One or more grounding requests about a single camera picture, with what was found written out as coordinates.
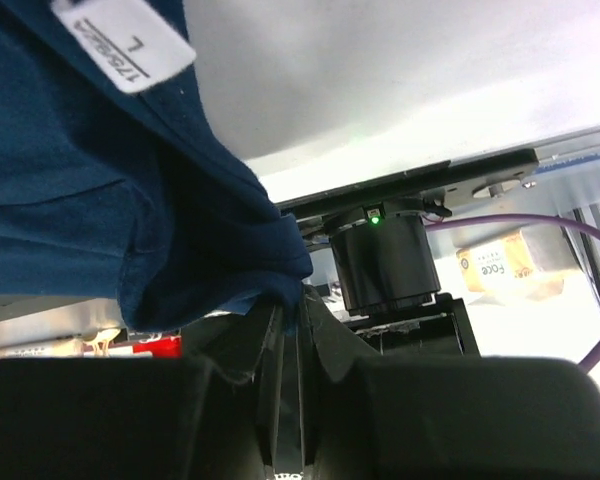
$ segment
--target white ceiling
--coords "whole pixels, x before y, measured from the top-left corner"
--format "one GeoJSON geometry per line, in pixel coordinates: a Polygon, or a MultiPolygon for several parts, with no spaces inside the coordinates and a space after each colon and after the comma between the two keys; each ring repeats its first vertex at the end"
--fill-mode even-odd
{"type": "Polygon", "coordinates": [[[216,136],[274,201],[600,125],[600,0],[184,0],[216,136]]]}

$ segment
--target size tag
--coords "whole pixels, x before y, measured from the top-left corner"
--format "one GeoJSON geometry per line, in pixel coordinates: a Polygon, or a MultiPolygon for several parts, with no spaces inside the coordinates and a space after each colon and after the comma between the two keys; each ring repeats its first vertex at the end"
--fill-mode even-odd
{"type": "Polygon", "coordinates": [[[191,45],[144,0],[55,0],[52,9],[125,93],[168,80],[196,58],[191,45]]]}

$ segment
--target black object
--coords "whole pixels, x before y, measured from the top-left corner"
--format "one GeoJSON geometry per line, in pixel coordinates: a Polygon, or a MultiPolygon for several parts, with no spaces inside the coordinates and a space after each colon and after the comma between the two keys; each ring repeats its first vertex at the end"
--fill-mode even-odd
{"type": "Polygon", "coordinates": [[[347,322],[353,332],[384,354],[479,355],[462,299],[436,294],[434,302],[347,322]]]}
{"type": "MultiPolygon", "coordinates": [[[[0,480],[270,478],[281,319],[205,319],[182,360],[0,360],[0,480]]],[[[577,366],[382,356],[311,288],[297,320],[312,479],[600,479],[600,394],[577,366]]]]}
{"type": "Polygon", "coordinates": [[[325,225],[351,315],[397,311],[431,300],[440,281],[418,199],[351,210],[325,225]]]}
{"type": "Polygon", "coordinates": [[[576,365],[381,356],[318,300],[298,335],[312,479],[600,479],[600,394],[576,365]]]}
{"type": "Polygon", "coordinates": [[[474,202],[473,194],[481,188],[511,179],[522,180],[537,166],[533,149],[465,162],[445,161],[281,202],[278,207],[301,221],[414,195],[452,208],[474,202]]]}
{"type": "Polygon", "coordinates": [[[282,309],[210,320],[180,360],[0,360],[0,480],[270,477],[282,309]]]}

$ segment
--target navy blue fabric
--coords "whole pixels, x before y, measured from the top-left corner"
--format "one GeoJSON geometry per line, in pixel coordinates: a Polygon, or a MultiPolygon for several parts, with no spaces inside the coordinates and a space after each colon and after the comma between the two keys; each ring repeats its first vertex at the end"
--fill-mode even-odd
{"type": "MultiPolygon", "coordinates": [[[[181,2],[150,3],[186,37],[181,2]]],[[[213,136],[193,68],[125,95],[48,0],[0,0],[0,294],[117,298],[160,331],[260,295],[291,306],[310,273],[295,219],[213,136]]]]}

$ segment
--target red object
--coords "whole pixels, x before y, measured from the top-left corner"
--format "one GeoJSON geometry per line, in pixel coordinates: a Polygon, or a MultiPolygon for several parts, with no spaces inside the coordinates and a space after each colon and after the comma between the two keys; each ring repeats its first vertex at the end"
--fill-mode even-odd
{"type": "Polygon", "coordinates": [[[133,353],[151,352],[154,357],[174,358],[182,356],[182,341],[180,337],[167,337],[155,342],[136,343],[133,353]]]}

